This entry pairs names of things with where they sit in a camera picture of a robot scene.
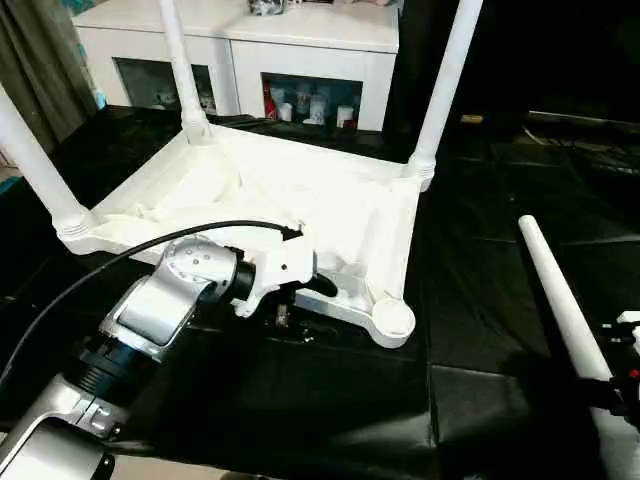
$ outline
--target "glass cabinet door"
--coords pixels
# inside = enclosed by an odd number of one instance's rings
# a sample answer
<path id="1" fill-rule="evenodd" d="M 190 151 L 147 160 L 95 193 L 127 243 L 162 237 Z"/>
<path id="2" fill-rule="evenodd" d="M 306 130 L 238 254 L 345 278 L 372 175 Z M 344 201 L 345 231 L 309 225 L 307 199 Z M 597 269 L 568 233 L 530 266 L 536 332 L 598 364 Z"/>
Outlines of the glass cabinet door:
<path id="1" fill-rule="evenodd" d="M 178 90 L 169 62 L 114 58 L 124 88 L 133 107 L 180 110 Z M 192 65 L 200 105 L 205 113 L 216 114 L 209 68 Z"/>
<path id="2" fill-rule="evenodd" d="M 362 82 L 262 72 L 265 117 L 333 128 L 357 128 Z"/>

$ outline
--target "floor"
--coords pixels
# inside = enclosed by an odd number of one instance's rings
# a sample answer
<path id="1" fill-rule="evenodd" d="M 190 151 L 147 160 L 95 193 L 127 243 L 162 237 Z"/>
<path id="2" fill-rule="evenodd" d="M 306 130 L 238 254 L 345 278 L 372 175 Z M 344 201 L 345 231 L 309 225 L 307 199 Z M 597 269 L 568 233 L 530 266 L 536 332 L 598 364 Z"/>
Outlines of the floor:
<path id="1" fill-rule="evenodd" d="M 172 125 L 178 125 L 164 120 L 170 113 L 108 109 L 94 117 L 82 137 L 65 143 L 61 160 L 74 168 L 63 174 L 79 199 L 95 204 L 149 151 L 162 146 L 175 133 Z M 304 317 L 318 327 L 317 339 L 309 344 L 280 335 L 263 339 L 260 332 L 245 338 L 240 328 L 222 335 L 225 319 L 202 319 L 186 333 L 184 354 L 161 369 L 145 392 L 142 404 L 148 408 L 134 418 L 136 440 L 161 445 L 163 453 L 170 447 L 173 458 L 193 456 L 194 462 L 233 465 L 241 459 L 254 471 L 268 471 L 264 465 L 274 468 L 276 462 L 279 471 L 333 468 L 328 478 L 344 476 L 341 466 L 354 471 L 362 466 L 360 475 L 398 472 L 403 478 L 429 478 L 424 472 L 437 464 L 448 478 L 473 478 L 484 471 L 493 478 L 545 478 L 550 464 L 570 470 L 567 478 L 575 477 L 576 469 L 601 478 L 590 463 L 597 453 L 589 432 L 582 435 L 582 404 L 568 386 L 566 369 L 556 368 L 551 358 L 544 327 L 552 331 L 552 320 L 537 302 L 515 219 L 521 212 L 536 215 L 588 318 L 615 318 L 621 308 L 640 301 L 640 287 L 634 288 L 640 285 L 640 245 L 619 241 L 640 232 L 637 212 L 628 202 L 639 191 L 640 174 L 627 173 L 630 166 L 612 154 L 591 158 L 573 146 L 547 147 L 533 140 L 488 145 L 484 137 L 474 138 L 456 143 L 460 152 L 441 163 L 428 207 L 416 220 L 405 293 L 419 309 L 420 321 L 405 347 L 373 350 L 359 330 L 328 319 Z M 7 208 L 8 218 L 20 226 L 24 218 L 41 215 L 43 231 L 53 242 L 46 212 L 22 187 L 24 204 L 31 201 L 32 206 L 21 206 L 19 215 Z M 31 245 L 29 237 L 15 238 Z M 33 251 L 43 251 L 42 246 Z M 9 257 L 7 264 L 15 271 L 26 271 L 25 262 L 33 261 L 29 288 L 22 287 L 26 281 L 15 282 L 15 289 L 27 292 L 19 300 L 26 306 L 40 305 L 65 278 L 75 281 L 83 271 L 62 253 Z M 87 287 L 60 318 L 95 321 L 103 304 L 108 308 L 111 296 L 118 298 L 129 285 L 121 273 L 136 274 L 112 272 Z M 6 291 L 13 292 L 13 283 L 9 286 Z M 22 313 L 15 302 L 16 313 Z M 3 318 L 3 324 L 24 321 L 24 316 L 11 318 Z M 43 346 L 70 343 L 70 330 L 43 332 Z M 5 338 L 3 331 L 0 344 Z M 54 367 L 62 348 L 41 350 L 51 359 L 40 362 L 43 370 Z M 216 378 L 215 388 L 202 381 L 203 366 L 207 377 Z M 24 384 L 34 377 L 28 368 L 27 363 L 16 365 Z M 431 409 L 427 395 L 437 408 Z M 19 389 L 15 398 L 20 398 Z M 203 408 L 193 409 L 196 401 Z M 433 428 L 431 421 L 436 422 Z M 161 428 L 154 427 L 157 422 Z M 568 438 L 580 444 L 575 455 L 563 448 Z M 440 462 L 432 461 L 435 454 L 430 457 L 436 444 L 443 446 Z M 536 450 L 537 445 L 546 448 Z M 381 449 L 388 455 L 381 457 Z M 534 450 L 544 461 L 531 462 Z M 220 478 L 209 469 L 131 457 L 120 458 L 114 478 L 154 478 L 158 471 L 165 479 Z"/>
<path id="2" fill-rule="evenodd" d="M 0 432 L 0 442 L 6 434 Z M 227 473 L 217 468 L 168 462 L 157 458 L 120 455 L 111 480 L 218 480 Z"/>

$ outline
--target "silver robot arm segment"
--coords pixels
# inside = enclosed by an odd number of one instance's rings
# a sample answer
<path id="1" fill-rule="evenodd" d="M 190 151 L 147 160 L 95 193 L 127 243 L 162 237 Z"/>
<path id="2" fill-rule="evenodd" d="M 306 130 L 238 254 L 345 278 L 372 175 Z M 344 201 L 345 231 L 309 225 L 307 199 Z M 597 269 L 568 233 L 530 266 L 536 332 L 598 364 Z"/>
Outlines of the silver robot arm segment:
<path id="1" fill-rule="evenodd" d="M 248 317 L 268 293 L 315 275 L 314 252 L 303 236 L 253 263 L 205 236 L 171 242 L 154 272 L 129 288 L 5 438 L 0 479 L 89 480 L 101 467 L 112 469 L 100 441 L 117 435 L 199 302 L 230 302 L 238 316 Z M 109 476 L 105 471 L 100 478 Z"/>

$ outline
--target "bottle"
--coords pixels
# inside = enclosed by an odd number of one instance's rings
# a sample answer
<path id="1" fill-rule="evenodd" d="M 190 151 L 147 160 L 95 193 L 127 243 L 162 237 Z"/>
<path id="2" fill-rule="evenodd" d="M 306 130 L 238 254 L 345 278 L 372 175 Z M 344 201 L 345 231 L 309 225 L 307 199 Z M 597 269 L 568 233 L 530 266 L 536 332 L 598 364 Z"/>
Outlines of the bottle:
<path id="1" fill-rule="evenodd" d="M 264 94 L 264 116 L 271 120 L 278 119 L 278 109 L 276 103 L 271 98 L 271 91 L 269 89 L 269 82 L 262 83 L 262 91 Z"/>
<path id="2" fill-rule="evenodd" d="M 296 113 L 307 115 L 309 113 L 309 103 L 311 100 L 311 84 L 299 83 L 296 89 Z"/>
<path id="3" fill-rule="evenodd" d="M 316 125 L 324 125 L 324 117 L 327 111 L 327 101 L 322 95 L 313 95 L 311 97 L 309 115 Z"/>

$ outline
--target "black cable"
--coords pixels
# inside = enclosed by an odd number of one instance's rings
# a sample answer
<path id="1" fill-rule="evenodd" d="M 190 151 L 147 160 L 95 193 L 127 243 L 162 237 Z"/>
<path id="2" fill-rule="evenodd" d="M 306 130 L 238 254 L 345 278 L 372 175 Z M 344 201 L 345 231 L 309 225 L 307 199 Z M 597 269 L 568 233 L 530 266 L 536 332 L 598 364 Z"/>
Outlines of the black cable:
<path id="1" fill-rule="evenodd" d="M 224 221 L 224 222 L 205 223 L 203 225 L 197 225 L 195 227 L 190 227 L 190 228 L 185 228 L 183 230 L 178 230 L 176 232 L 172 232 L 172 233 L 168 233 L 166 235 L 162 235 L 161 237 L 154 238 L 153 240 L 149 240 L 147 242 L 141 243 L 140 245 L 137 245 L 137 246 L 132 247 L 132 248 L 130 248 L 128 250 L 125 250 L 124 252 L 122 252 L 122 253 L 116 255 L 115 257 L 113 257 L 112 259 L 106 261 L 105 263 L 100 265 L 98 268 L 96 268 L 96 269 L 92 270 L 91 272 L 87 273 L 85 276 L 83 276 L 79 280 L 75 281 L 71 286 L 67 287 L 62 293 L 60 293 L 56 298 L 54 298 L 51 301 L 51 303 L 49 303 L 49 305 L 47 305 L 38 314 L 38 316 L 33 320 L 33 322 L 31 322 L 31 324 L 27 327 L 25 332 L 22 334 L 22 337 L 20 337 L 20 340 L 18 341 L 18 344 L 13 349 L 13 352 L 11 352 L 11 356 L 9 357 L 9 360 L 7 360 L 7 363 L 5 364 L 4 369 L 2 370 L 2 374 L 0 375 L 0 392 L 2 392 L 2 390 L 4 388 L 4 384 L 6 383 L 6 379 L 8 378 L 9 373 L 11 372 L 11 370 L 13 368 L 13 364 L 15 362 L 15 359 L 20 354 L 20 351 L 22 350 L 22 348 L 23 348 L 24 344 L 26 343 L 26 341 L 29 339 L 29 337 L 31 336 L 33 331 L 36 329 L 36 327 L 40 324 L 42 319 L 56 305 L 58 305 L 58 303 L 60 303 L 67 295 L 72 293 L 74 290 L 78 289 L 85 282 L 91 280 L 96 275 L 98 275 L 98 274 L 102 273 L 103 271 L 105 271 L 107 268 L 109 268 L 109 267 L 115 265 L 116 263 L 118 263 L 118 262 L 120 262 L 120 261 L 122 261 L 122 260 L 124 260 L 126 258 L 129 258 L 129 257 L 131 257 L 131 256 L 133 256 L 133 255 L 135 255 L 137 253 L 140 253 L 140 252 L 142 252 L 144 250 L 147 250 L 148 248 L 155 247 L 156 245 L 160 245 L 161 243 L 169 242 L 171 240 L 175 240 L 176 238 L 184 237 L 186 235 L 192 235 L 194 233 L 204 232 L 206 230 L 216 230 L 216 229 L 219 229 L 219 228 L 227 228 L 227 227 L 259 227 L 259 228 L 268 228 L 268 229 L 271 229 L 271 230 L 278 230 L 278 231 L 282 232 L 282 236 L 283 236 L 284 240 L 295 238 L 295 237 L 298 237 L 298 236 L 302 235 L 302 233 L 297 231 L 297 230 L 293 230 L 293 229 L 290 229 L 288 227 L 283 227 L 282 225 L 278 225 L 276 223 L 261 222 L 261 221 L 258 221 L 258 220 L 227 220 L 227 221 Z"/>

